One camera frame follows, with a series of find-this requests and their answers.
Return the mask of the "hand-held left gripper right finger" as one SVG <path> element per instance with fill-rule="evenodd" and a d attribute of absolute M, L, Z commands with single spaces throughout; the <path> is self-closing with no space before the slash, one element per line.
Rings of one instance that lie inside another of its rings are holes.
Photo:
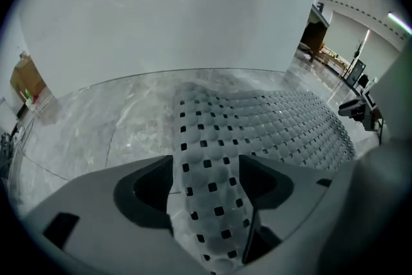
<path fill-rule="evenodd" d="M 239 182 L 252 205 L 246 268 L 322 268 L 350 183 L 332 173 L 239 156 Z"/>

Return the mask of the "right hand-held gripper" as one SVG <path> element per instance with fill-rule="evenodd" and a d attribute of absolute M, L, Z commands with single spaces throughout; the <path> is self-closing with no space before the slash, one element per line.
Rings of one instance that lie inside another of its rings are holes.
<path fill-rule="evenodd" d="M 358 81 L 360 98 L 355 98 L 339 106 L 338 114 L 342 117 L 362 117 L 362 125 L 366 131 L 374 131 L 382 138 L 384 119 L 379 111 L 376 102 L 371 96 L 371 88 L 376 85 L 378 79 L 375 77 L 369 80 L 367 75 L 362 75 Z"/>

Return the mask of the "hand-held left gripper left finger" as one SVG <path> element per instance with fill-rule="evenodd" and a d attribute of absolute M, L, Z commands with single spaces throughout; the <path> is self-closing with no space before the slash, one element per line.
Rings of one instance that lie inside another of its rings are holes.
<path fill-rule="evenodd" d="M 77 177 L 23 220 L 66 274 L 205 274 L 174 239 L 167 199 L 173 158 L 148 158 Z"/>

